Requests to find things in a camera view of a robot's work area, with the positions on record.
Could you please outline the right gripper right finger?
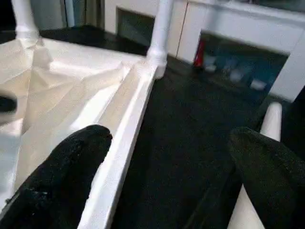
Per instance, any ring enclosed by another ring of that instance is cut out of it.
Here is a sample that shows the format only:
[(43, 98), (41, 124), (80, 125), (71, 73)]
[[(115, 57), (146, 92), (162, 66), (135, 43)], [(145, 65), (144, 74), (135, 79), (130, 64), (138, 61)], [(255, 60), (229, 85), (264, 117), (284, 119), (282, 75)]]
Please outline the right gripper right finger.
[(233, 129), (229, 151), (267, 229), (305, 227), (305, 162), (281, 142), (250, 128)]

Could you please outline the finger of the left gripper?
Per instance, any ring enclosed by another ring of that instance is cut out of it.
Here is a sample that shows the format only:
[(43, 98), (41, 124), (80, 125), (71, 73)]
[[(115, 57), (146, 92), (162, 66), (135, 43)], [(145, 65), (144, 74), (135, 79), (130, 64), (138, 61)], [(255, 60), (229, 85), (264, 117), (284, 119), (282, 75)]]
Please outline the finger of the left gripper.
[(0, 111), (15, 112), (17, 109), (17, 99), (8, 95), (0, 96)]

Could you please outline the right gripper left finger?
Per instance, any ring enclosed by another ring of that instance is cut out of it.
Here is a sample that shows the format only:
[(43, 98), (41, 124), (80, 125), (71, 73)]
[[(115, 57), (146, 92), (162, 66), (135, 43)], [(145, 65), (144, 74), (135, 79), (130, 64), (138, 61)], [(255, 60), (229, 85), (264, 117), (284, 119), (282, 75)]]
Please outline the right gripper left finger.
[(2, 229), (75, 229), (93, 178), (112, 143), (110, 130), (90, 125), (61, 141), (0, 214)]

